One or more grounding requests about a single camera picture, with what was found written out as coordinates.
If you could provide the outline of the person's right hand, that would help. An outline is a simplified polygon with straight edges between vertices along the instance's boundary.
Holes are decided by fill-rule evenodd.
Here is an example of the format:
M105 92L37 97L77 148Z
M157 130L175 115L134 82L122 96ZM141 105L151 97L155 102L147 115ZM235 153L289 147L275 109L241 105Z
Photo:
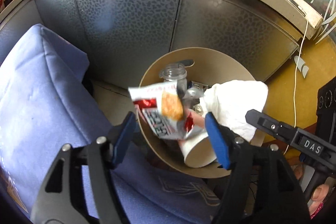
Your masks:
M295 177L299 180L302 190L305 190L314 175L312 167L298 164L291 167ZM315 215L323 208L325 200L333 187L334 179L327 178L325 182L315 188L311 194L307 207L309 209L310 218L313 219Z

